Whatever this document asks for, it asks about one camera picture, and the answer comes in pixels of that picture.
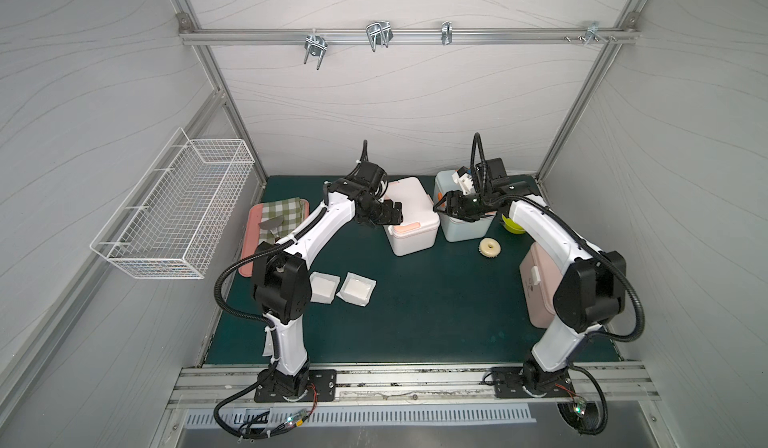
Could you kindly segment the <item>blue orange first aid kit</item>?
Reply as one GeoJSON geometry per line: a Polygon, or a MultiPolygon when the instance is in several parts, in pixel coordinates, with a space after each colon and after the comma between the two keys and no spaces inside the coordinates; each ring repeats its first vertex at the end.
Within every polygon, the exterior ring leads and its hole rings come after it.
{"type": "Polygon", "coordinates": [[[476,185],[466,167],[441,171],[435,177],[434,210],[448,242],[484,238],[495,218],[495,212],[480,212],[476,185]]]}

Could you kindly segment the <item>white peach first aid kit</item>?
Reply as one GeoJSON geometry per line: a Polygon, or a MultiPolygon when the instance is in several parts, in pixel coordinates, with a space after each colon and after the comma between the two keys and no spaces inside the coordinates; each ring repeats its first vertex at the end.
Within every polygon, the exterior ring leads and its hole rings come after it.
{"type": "Polygon", "coordinates": [[[385,226],[385,234],[393,253],[402,257],[431,248],[440,226],[433,200],[416,177],[391,181],[385,200],[402,204],[403,221],[385,226]]]}

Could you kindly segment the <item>white gauze packet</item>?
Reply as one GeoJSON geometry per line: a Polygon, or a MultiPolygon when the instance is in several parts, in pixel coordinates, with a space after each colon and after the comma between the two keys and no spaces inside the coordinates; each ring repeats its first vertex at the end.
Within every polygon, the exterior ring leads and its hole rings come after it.
{"type": "Polygon", "coordinates": [[[348,273],[336,296],[347,303],[365,307],[370,302],[376,281],[355,273],[348,273]]]}
{"type": "Polygon", "coordinates": [[[311,273],[311,302],[318,304],[331,304],[336,296],[339,283],[339,276],[319,272],[311,273]]]}

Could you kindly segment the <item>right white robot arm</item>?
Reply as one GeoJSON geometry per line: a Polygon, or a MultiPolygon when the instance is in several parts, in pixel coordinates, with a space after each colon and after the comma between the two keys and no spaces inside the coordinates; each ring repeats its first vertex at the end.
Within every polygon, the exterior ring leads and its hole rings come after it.
{"type": "Polygon", "coordinates": [[[626,260],[588,242],[572,229],[526,181],[503,172],[499,158],[452,174],[456,189],[437,191],[433,210],[464,222],[507,217],[539,244],[562,275],[553,296],[554,319],[533,346],[518,379],[527,393],[542,397],[568,376],[569,362],[584,341],[605,337],[633,342],[646,319],[639,296],[626,276],[626,260]]]}

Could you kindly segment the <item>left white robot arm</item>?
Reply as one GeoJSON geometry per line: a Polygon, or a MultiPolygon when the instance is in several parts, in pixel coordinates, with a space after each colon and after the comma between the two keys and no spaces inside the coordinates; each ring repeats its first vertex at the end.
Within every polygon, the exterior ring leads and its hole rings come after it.
{"type": "Polygon", "coordinates": [[[296,229],[275,243],[261,243],[250,256],[227,267],[214,284],[214,301],[234,317],[266,325],[272,354],[267,382],[288,398],[300,397],[309,383],[309,356],[304,346],[303,315],[312,289],[309,269],[320,251],[348,222],[369,226],[398,225],[402,204],[385,197],[387,174],[361,158],[346,176],[326,183],[323,200],[296,229]],[[230,306],[223,285],[240,267],[252,266],[253,298],[258,314],[230,306]]]}

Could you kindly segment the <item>pink first aid kit box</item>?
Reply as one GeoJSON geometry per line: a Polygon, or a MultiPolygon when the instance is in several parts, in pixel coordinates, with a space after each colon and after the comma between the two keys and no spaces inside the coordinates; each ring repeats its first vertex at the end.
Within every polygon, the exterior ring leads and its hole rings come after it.
{"type": "Polygon", "coordinates": [[[537,242],[531,245],[519,271],[529,320],[534,327],[546,329],[556,314],[553,298],[563,275],[537,242]]]}

